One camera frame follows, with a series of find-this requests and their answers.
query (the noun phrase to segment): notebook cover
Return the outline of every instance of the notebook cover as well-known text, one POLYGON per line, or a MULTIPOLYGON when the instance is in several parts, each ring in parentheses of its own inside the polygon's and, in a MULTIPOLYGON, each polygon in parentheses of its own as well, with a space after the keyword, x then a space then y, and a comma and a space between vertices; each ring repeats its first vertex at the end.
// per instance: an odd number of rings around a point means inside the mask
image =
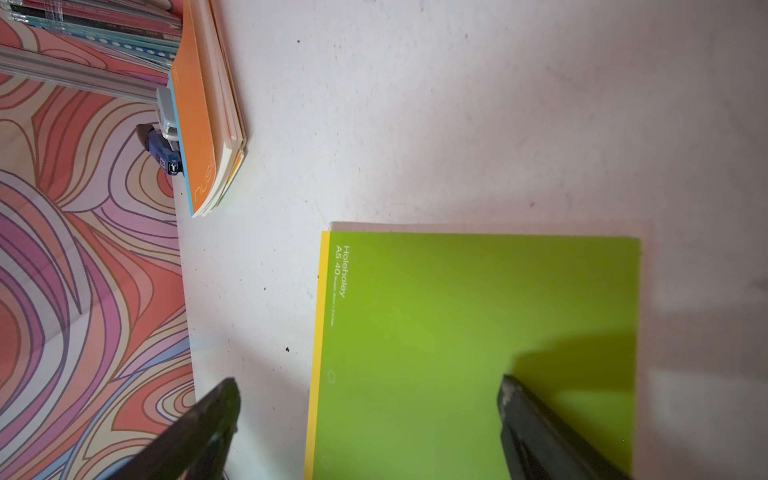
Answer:
POLYGON ((210 193, 217 167, 195 24, 189 8, 189 2, 185 2, 184 18, 187 20, 181 35, 179 53, 170 69, 170 77, 179 120, 179 137, 182 139, 180 146, 184 158, 184 176, 188 184, 190 213, 194 216, 210 193))
POLYGON ((324 233, 305 478, 508 480, 505 373, 631 469, 640 242, 324 233))

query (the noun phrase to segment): swirly pink pattern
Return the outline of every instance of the swirly pink pattern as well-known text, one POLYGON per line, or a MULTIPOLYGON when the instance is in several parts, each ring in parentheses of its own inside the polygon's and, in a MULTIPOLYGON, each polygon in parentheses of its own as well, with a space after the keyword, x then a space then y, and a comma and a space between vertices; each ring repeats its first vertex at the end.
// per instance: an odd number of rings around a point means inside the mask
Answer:
POLYGON ((194 404, 154 108, 0 75, 0 479, 106 478, 194 404))

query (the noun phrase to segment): white desk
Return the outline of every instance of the white desk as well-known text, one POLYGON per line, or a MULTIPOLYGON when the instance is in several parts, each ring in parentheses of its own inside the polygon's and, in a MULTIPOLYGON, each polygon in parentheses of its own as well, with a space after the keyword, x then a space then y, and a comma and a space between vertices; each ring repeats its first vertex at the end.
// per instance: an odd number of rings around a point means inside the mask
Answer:
POLYGON ((640 232, 637 477, 768 475, 768 5, 217 3, 249 154, 177 206, 197 392, 243 394, 231 478, 302 475, 332 221, 640 232))

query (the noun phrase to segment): stapler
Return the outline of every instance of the stapler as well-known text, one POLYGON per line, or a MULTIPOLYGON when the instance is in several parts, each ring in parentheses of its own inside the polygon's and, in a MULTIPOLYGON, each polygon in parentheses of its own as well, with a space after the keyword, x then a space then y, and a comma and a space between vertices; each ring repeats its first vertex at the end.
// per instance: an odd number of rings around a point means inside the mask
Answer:
POLYGON ((169 175, 176 175, 184 171, 181 163, 181 152, 174 150, 168 140, 163 138, 159 130, 152 124, 136 126, 136 136, 144 146, 144 149, 152 154, 152 157, 169 175))

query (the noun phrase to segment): stack of notebooks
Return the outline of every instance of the stack of notebooks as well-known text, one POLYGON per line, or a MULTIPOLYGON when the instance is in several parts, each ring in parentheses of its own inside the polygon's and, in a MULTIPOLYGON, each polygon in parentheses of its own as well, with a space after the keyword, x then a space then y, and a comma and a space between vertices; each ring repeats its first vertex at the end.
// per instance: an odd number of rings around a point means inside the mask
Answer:
POLYGON ((640 247, 323 234, 304 478, 509 480, 507 374, 628 473, 640 247))
POLYGON ((165 73, 181 40, 181 20, 144 0, 0 0, 0 6, 12 20, 165 73))
POLYGON ((243 161, 245 137, 208 0, 187 0, 170 89, 192 217, 219 204, 243 161))

